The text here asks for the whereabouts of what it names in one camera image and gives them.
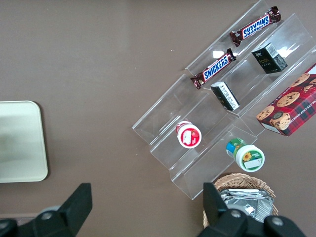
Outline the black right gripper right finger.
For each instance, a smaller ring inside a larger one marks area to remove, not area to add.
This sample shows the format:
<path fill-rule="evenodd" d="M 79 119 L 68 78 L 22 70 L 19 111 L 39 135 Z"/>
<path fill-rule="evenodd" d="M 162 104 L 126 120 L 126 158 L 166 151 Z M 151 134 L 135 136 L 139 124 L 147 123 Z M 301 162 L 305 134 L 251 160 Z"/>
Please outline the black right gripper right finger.
<path fill-rule="evenodd" d="M 203 184 L 203 207 L 209 221 L 200 237 L 243 237 L 248 227 L 247 216 L 229 209 L 213 183 Z"/>

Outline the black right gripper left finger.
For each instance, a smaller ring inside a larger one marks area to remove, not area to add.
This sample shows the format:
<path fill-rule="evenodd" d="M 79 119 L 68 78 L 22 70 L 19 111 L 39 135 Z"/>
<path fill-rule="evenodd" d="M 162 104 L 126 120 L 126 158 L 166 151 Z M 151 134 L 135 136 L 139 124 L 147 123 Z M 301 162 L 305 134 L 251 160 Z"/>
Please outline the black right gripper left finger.
<path fill-rule="evenodd" d="M 92 210 L 90 183 L 82 183 L 58 210 L 46 211 L 18 228 L 20 237 L 75 237 Z"/>

